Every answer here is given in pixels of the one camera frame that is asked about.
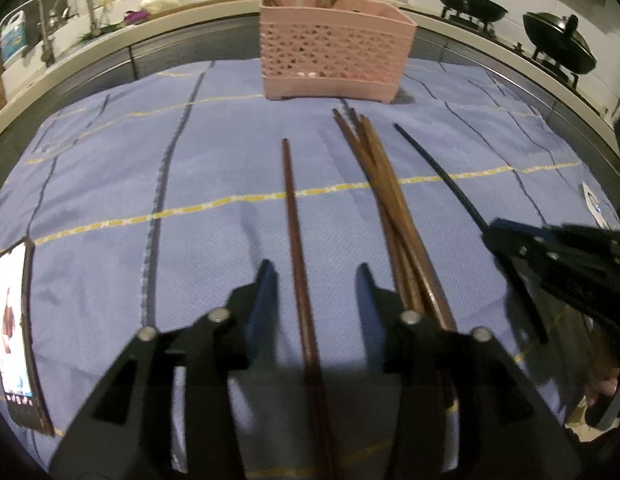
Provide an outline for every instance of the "hand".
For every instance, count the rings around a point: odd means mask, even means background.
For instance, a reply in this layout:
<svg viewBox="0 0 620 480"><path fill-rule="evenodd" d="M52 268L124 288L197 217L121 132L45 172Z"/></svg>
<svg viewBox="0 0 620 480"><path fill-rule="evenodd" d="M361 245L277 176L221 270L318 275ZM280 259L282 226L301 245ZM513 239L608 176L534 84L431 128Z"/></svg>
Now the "hand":
<svg viewBox="0 0 620 480"><path fill-rule="evenodd" d="M588 406L597 402L599 395L614 396L620 372L619 361L612 353L606 333L600 327L594 327L590 341L593 354L585 392Z"/></svg>

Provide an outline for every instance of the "pan handle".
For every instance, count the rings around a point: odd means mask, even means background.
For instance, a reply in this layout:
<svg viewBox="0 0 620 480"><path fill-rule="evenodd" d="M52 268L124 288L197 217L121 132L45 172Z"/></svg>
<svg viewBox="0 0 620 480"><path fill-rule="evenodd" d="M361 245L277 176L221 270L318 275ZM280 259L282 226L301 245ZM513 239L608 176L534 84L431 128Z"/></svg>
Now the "pan handle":
<svg viewBox="0 0 620 480"><path fill-rule="evenodd" d="M570 18L568 18L568 21L565 23L565 29L564 29L564 40L568 41L570 40L574 33L577 31L577 26L579 25L579 19L572 14L570 16Z"/></svg>

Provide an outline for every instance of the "white tag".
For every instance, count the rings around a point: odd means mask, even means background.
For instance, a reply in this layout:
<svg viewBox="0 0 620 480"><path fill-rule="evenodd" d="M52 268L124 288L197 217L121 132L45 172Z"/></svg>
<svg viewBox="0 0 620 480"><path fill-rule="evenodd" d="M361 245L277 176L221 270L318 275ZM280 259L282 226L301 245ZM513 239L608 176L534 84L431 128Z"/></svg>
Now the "white tag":
<svg viewBox="0 0 620 480"><path fill-rule="evenodd" d="M591 215L594 216L597 225L602 229L610 229L608 222L606 222L606 219L603 218L603 215L601 214L601 206L599 205L599 199L597 196L585 182L581 183L581 187L583 187L583 196L586 199L588 211L590 211Z"/></svg>

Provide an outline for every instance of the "black pan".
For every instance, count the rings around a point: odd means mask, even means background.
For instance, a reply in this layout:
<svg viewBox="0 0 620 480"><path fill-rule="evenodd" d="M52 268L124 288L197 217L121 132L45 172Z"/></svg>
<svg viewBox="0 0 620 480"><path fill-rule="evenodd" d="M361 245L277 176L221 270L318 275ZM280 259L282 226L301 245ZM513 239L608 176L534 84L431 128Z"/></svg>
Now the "black pan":
<svg viewBox="0 0 620 480"><path fill-rule="evenodd" d="M445 7L468 14L484 23L498 22L507 13L500 5L490 0L439 0Z"/></svg>
<svg viewBox="0 0 620 480"><path fill-rule="evenodd" d="M578 18L559 18L548 12L526 12L523 27L537 52L543 52L575 74L587 74L597 65L590 48L577 32Z"/></svg>

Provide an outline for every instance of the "white tile wall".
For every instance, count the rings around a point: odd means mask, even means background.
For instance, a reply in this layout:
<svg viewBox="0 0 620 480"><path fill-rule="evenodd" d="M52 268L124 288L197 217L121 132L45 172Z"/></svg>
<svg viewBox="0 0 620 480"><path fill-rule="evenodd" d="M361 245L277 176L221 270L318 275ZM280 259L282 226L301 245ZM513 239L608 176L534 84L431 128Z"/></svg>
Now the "white tile wall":
<svg viewBox="0 0 620 480"><path fill-rule="evenodd" d="M597 67L580 78L581 91L599 109L614 109L620 97L620 7L615 0L492 0L508 9L507 16L495 23L497 35L521 43L528 52L534 46L523 28L522 16L528 11L551 12L557 16L576 14L578 31L597 59ZM408 0L426 12L440 14L439 0Z"/></svg>

